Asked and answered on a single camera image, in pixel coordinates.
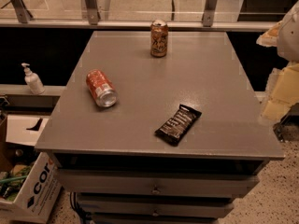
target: brown can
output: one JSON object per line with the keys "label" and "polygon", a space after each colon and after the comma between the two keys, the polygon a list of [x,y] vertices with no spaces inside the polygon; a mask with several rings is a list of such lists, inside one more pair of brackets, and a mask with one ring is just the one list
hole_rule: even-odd
{"label": "brown can", "polygon": [[94,101],[100,107],[110,107],[117,101],[117,93],[112,82],[100,70],[92,70],[86,76],[86,84]]}
{"label": "brown can", "polygon": [[163,57],[167,53],[168,26],[166,21],[155,20],[150,26],[151,48],[150,54],[154,57]]}

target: desk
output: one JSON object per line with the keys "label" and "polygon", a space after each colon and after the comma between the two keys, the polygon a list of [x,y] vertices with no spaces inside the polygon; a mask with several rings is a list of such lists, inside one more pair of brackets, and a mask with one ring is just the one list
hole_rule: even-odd
{"label": "desk", "polygon": [[[96,223],[217,223],[284,157],[226,33],[168,42],[157,59],[150,32],[94,32],[36,145]],[[95,68],[119,93],[111,108],[85,84]],[[203,114],[171,147],[154,132],[179,104]]]}

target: black snack packet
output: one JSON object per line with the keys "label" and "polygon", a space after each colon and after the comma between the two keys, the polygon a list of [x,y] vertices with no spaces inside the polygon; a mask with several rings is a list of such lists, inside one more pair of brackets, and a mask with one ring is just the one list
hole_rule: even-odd
{"label": "black snack packet", "polygon": [[172,146],[177,146],[181,138],[191,128],[194,122],[202,115],[201,112],[179,105],[174,117],[170,118],[155,134]]}

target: speckled floor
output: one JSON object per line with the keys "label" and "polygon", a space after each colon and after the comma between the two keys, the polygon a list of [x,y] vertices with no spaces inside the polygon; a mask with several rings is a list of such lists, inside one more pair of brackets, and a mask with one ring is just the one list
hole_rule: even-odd
{"label": "speckled floor", "polygon": [[[299,132],[298,126],[284,129],[281,143],[286,158],[270,161],[259,173],[260,183],[243,199],[234,202],[235,209],[220,224],[299,224]],[[0,224],[25,224],[0,219]],[[79,224],[71,209],[69,193],[62,190],[48,224]]]}

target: white bottle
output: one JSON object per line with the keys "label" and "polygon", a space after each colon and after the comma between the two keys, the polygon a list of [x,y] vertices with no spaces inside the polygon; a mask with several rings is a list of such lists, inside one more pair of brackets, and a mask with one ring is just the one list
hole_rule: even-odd
{"label": "white bottle", "polygon": [[21,64],[21,66],[24,67],[24,72],[26,74],[25,81],[33,94],[41,94],[45,91],[44,85],[39,76],[30,70],[29,65],[29,63]]}

